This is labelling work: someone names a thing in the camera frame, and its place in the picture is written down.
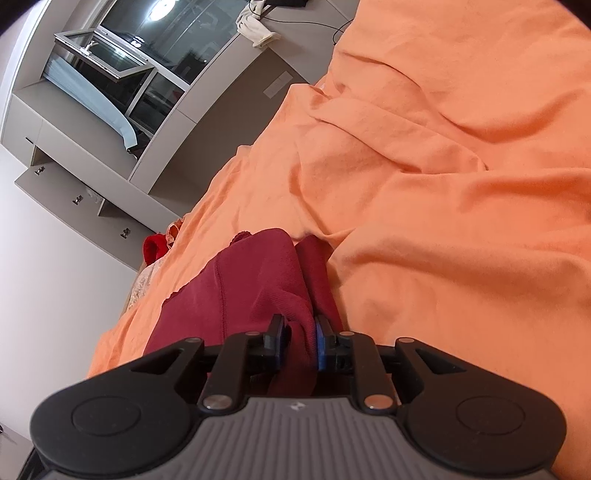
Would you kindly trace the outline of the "dark red knit sweater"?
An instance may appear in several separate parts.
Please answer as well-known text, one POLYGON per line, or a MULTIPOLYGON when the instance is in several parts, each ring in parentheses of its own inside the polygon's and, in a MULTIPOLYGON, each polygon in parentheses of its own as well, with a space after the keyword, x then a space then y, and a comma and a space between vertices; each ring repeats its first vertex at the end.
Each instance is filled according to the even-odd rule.
POLYGON ((238 234, 162 304, 146 352, 188 337, 219 345, 233 334, 266 331, 280 314, 291 339, 270 395, 308 397, 318 378, 315 316, 342 330, 329 286, 331 255, 332 247, 314 235, 294 243, 280 229, 238 234))

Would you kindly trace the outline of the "pink patterned pillow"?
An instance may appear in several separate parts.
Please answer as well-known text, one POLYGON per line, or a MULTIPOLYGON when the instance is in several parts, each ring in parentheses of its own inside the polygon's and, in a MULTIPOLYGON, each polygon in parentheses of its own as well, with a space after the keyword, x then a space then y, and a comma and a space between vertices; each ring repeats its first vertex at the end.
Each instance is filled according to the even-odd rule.
MULTIPOLYGON (((174 239, 174 242, 175 242, 176 237, 178 236, 179 231, 183 225, 183 221, 184 221, 183 217, 175 220, 161 234, 171 235, 174 239)), ((146 292, 149 289, 149 286, 151 284, 152 278, 154 277, 154 275, 157 273, 157 271, 159 270, 159 268, 161 266, 161 263, 163 261, 163 257, 160 258, 159 260, 157 260, 156 262, 154 262, 152 265, 146 266, 145 263, 143 262, 143 256, 142 256, 142 263, 141 263, 139 271, 138 271, 138 273, 131 285, 129 294, 128 294, 126 302, 124 304, 124 308, 122 310, 123 313, 130 310, 146 294, 146 292)))

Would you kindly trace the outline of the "bright red small garment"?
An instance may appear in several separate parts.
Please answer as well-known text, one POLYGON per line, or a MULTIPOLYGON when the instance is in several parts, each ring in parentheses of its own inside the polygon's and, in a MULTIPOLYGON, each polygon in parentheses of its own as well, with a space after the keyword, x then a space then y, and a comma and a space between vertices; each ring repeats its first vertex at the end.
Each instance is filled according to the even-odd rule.
POLYGON ((174 239, 169 234, 153 234, 145 238, 142 244, 143 262, 146 266, 162 258, 171 248, 174 239))

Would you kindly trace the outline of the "orange bed blanket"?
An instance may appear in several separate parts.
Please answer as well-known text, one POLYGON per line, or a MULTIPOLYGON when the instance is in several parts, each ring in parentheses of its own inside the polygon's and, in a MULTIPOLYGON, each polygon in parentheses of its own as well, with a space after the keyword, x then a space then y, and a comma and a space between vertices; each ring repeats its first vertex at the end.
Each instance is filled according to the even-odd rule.
POLYGON ((162 303, 236 234, 332 246, 349 329, 411 336, 551 397, 554 470, 590 475, 590 31, 557 1, 363 1, 187 214, 90 371, 139 357, 162 303))

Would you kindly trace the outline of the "grey built-in shelf unit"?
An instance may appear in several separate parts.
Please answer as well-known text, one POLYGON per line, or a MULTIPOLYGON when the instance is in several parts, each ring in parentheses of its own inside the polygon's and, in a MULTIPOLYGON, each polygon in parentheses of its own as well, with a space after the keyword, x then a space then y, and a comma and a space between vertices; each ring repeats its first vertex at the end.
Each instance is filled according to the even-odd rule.
POLYGON ((58 32, 86 29, 109 1, 40 1, 27 16, 10 82, 3 146, 25 167, 17 185, 46 210, 130 268, 144 239, 164 231, 199 201, 239 146, 276 114, 287 90, 318 82, 354 1, 308 1, 304 8, 265 4, 262 22, 281 38, 263 49, 238 34, 228 66, 243 71, 199 122, 173 113, 140 155, 43 77, 58 32), (263 90, 283 71, 294 79, 273 98, 263 90))

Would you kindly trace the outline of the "light blue curtain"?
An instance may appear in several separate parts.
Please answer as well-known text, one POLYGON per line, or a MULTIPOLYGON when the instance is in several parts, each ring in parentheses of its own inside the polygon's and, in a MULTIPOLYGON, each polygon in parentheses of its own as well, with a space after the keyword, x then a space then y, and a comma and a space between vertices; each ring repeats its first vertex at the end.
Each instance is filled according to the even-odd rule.
POLYGON ((124 114, 65 59, 51 54, 43 77, 118 133, 126 150, 138 145, 136 133, 124 114))

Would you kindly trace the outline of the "white cloth on ledge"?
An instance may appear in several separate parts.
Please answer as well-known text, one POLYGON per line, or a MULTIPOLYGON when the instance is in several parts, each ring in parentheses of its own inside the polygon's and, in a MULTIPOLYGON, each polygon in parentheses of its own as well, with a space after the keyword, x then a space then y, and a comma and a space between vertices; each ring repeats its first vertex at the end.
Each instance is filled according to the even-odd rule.
POLYGON ((235 20, 238 34, 252 43, 253 48, 263 49, 271 42, 280 40, 279 33, 271 31, 263 25, 263 8, 265 1, 247 1, 245 8, 238 14, 235 20))

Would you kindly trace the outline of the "black cloth on ledge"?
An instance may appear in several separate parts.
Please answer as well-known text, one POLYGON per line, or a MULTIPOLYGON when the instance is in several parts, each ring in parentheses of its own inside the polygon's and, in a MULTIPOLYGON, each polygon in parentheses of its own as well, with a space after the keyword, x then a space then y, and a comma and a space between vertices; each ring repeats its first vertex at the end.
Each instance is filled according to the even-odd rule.
POLYGON ((304 8, 308 0, 267 0, 267 5, 284 8, 304 8))

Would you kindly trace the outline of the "wall socket plate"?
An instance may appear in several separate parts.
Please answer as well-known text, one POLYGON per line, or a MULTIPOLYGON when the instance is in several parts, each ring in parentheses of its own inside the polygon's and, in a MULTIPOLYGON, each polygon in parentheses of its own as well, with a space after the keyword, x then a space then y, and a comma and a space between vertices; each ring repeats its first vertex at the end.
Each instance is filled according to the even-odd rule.
POLYGON ((290 75, 290 72, 283 71, 279 77, 273 80, 266 89, 263 90, 263 94, 266 95, 267 98, 273 98, 277 94, 280 93, 280 90, 283 87, 290 85, 290 82, 294 79, 293 76, 290 75))

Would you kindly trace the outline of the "window with metal frame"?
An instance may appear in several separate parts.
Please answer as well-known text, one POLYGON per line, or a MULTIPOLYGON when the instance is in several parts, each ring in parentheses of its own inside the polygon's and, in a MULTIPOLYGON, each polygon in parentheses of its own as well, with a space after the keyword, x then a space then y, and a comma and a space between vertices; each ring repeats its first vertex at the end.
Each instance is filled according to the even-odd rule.
POLYGON ((132 125, 141 154, 173 113, 200 121, 242 73, 228 66, 245 1, 109 1, 86 29, 58 32, 65 59, 132 125))

